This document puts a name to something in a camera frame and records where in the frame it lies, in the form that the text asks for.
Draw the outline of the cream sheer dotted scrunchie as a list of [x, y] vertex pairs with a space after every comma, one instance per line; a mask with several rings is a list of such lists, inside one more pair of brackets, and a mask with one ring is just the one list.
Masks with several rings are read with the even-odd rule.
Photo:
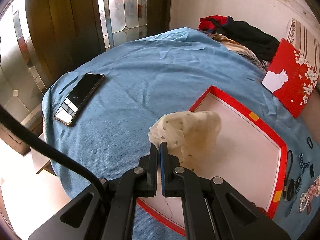
[[222, 129], [220, 116], [212, 111], [175, 112], [162, 116], [149, 129], [149, 141], [157, 149], [167, 143], [182, 166], [200, 172], [213, 155]]

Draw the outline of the red plaid scrunchie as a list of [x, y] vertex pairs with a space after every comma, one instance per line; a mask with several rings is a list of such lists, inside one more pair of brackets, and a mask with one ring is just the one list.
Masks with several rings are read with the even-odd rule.
[[320, 188], [320, 178], [318, 176], [315, 179], [314, 184], [309, 187], [309, 189], [307, 190], [307, 193], [306, 193], [307, 200], [308, 200], [306, 212], [308, 215], [310, 215], [310, 213], [311, 213], [311, 209], [312, 209], [311, 202], [312, 202], [313, 198], [316, 198], [319, 196], [319, 188]]

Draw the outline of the red jewelry box tray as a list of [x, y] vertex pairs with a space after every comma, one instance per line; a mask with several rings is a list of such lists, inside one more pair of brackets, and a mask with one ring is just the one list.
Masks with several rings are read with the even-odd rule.
[[189, 111], [212, 111], [222, 121], [211, 160], [195, 173], [223, 178], [273, 218], [284, 185], [285, 142], [259, 116], [214, 86]]

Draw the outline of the small black clip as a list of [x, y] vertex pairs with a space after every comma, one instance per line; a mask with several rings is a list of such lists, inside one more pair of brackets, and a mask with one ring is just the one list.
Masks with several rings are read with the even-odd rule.
[[314, 177], [313, 165], [310, 165], [309, 171], [310, 171], [310, 177], [313, 178]]

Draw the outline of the black smartphone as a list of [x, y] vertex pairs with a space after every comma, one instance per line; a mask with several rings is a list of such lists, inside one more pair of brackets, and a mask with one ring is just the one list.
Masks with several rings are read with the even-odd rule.
[[104, 74], [86, 73], [60, 104], [54, 114], [54, 119], [66, 126], [74, 124], [82, 109], [104, 80]]

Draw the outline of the light blue blanket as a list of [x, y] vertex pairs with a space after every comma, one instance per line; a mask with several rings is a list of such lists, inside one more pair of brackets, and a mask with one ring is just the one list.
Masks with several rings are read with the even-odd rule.
[[[75, 124], [54, 119], [60, 104], [86, 73], [106, 79]], [[223, 90], [252, 110], [293, 153], [313, 165], [302, 176], [305, 192], [319, 175], [319, 145], [302, 118], [294, 118], [262, 84], [264, 72], [237, 53], [190, 28], [180, 28], [108, 50], [62, 75], [42, 100], [46, 142], [98, 177], [114, 179], [138, 164], [150, 149], [150, 127], [162, 116], [188, 110], [209, 86]]]

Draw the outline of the red floral box lid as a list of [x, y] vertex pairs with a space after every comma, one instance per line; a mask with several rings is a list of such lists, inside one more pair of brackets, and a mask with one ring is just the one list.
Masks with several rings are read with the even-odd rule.
[[297, 118], [316, 90], [318, 77], [319, 71], [283, 38], [261, 84]]

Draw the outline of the brown striped fabric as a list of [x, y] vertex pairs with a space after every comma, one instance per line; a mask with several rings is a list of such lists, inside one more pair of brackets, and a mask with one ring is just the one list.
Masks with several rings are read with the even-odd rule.
[[248, 60], [249, 62], [254, 64], [256, 67], [258, 67], [263, 72], [266, 72], [266, 70], [267, 70], [267, 68], [269, 66], [269, 63], [267, 61], [264, 61], [264, 60], [260, 61], [257, 58], [257, 56], [250, 49], [248, 49], [247, 47], [245, 47], [242, 44], [239, 44], [238, 42], [235, 42], [235, 41], [225, 37], [222, 34], [211, 34], [211, 33], [207, 33], [207, 32], [205, 32], [205, 34], [208, 37], [210, 37], [212, 40], [220, 42], [221, 44], [223, 44], [228, 50], [239, 54], [240, 56], [242, 56], [243, 58], [245, 58], [246, 60]]

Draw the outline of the black and red clothes pile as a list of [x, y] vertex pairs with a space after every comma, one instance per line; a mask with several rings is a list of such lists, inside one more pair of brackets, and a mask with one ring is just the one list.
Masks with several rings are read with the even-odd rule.
[[280, 42], [273, 36], [231, 16], [213, 15], [200, 19], [199, 29], [222, 34], [251, 50], [260, 61], [271, 62]]

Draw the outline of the striped floral bolster pillow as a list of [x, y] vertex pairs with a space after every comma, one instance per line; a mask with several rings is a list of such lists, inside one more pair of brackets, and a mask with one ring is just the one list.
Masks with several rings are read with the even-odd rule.
[[319, 42], [298, 20], [289, 22], [286, 39], [313, 67], [319, 66]]

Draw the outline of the stained glass door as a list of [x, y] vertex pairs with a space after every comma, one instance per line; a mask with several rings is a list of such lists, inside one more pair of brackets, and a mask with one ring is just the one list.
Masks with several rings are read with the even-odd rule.
[[98, 0], [105, 49], [147, 37], [148, 0]]

